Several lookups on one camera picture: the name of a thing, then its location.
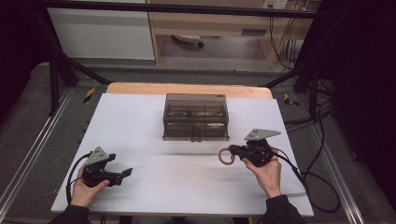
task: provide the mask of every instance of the small ring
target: small ring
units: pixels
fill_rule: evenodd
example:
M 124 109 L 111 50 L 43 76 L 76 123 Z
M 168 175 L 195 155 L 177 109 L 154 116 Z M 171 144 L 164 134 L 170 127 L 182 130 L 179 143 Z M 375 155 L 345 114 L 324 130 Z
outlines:
M 231 161 L 224 161 L 224 160 L 221 158 L 221 153 L 222 153 L 223 151 L 230 151 L 230 149 L 228 149 L 227 147 L 225 147 L 225 148 L 223 148 L 223 149 L 221 149 L 221 150 L 219 151 L 219 160 L 221 161 L 221 163 L 223 163 L 224 165 L 231 165 L 231 164 L 233 164 L 233 162 L 235 161 L 235 155 L 231 155 Z

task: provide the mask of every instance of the human hand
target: human hand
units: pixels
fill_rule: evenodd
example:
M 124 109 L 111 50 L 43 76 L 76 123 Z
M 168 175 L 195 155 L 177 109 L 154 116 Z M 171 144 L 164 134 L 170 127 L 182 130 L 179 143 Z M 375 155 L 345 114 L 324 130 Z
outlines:
M 110 181 L 104 180 L 97 186 L 90 188 L 84 184 L 84 181 L 81 178 L 83 171 L 84 166 L 81 166 L 78 170 L 79 179 L 76 180 L 73 187 L 73 196 L 70 204 L 81 207 L 88 207 L 95 198 L 96 194 L 104 189 L 110 183 Z
M 282 164 L 279 163 L 277 156 L 274 156 L 270 162 L 262 167 L 256 167 L 246 158 L 242 159 L 242 161 L 256 176 L 260 187 L 265 191 L 268 198 L 274 198 L 280 195 L 280 170 Z

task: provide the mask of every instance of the black sleeve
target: black sleeve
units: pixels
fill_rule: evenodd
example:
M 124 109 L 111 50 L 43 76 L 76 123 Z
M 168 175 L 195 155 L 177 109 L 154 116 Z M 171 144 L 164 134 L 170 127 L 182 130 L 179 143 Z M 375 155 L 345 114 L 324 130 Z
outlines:
M 64 212 L 49 224 L 86 224 L 90 210 L 86 207 L 68 205 Z
M 267 212 L 262 217 L 262 224 L 303 224 L 306 223 L 291 203 L 288 196 L 280 195 L 267 199 Z

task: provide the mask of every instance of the white tabletop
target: white tabletop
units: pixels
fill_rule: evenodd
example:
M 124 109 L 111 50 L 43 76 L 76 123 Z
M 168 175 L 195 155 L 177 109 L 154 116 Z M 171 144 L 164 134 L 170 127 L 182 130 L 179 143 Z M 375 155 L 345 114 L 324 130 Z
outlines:
M 91 212 L 219 217 L 264 214 L 266 196 L 254 174 L 239 159 L 233 165 L 223 165 L 218 152 L 229 145 L 245 145 L 244 136 L 253 128 L 275 130 L 281 135 L 268 138 L 269 144 L 285 151 L 296 164 L 276 100 L 227 98 L 230 140 L 201 143 L 163 141 L 164 104 L 165 95 L 102 95 L 71 167 L 100 146 L 107 154 L 117 154 L 107 164 L 107 171 L 134 169 L 121 186 L 100 192 L 90 206 Z M 279 161 L 282 193 L 289 196 L 300 214 L 313 216 L 304 187 L 289 165 Z M 61 190 L 51 211 L 62 212 L 66 206 Z

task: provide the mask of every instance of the handheld controller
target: handheld controller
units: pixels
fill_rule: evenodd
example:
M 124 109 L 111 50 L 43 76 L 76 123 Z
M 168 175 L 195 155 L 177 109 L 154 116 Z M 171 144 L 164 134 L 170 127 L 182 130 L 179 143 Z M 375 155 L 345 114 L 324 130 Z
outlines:
M 274 157 L 274 152 L 265 139 L 260 140 L 261 145 L 266 146 L 236 146 L 230 145 L 228 149 L 232 155 L 239 156 L 239 159 L 248 159 L 256 167 L 264 166 Z
M 124 170 L 122 173 L 110 173 L 106 171 L 105 167 L 107 163 L 115 159 L 116 154 L 107 155 L 100 147 L 97 147 L 85 162 L 84 172 L 82 174 L 84 184 L 93 188 L 102 181 L 109 180 L 108 187 L 121 185 L 122 179 L 131 175 L 133 168 Z

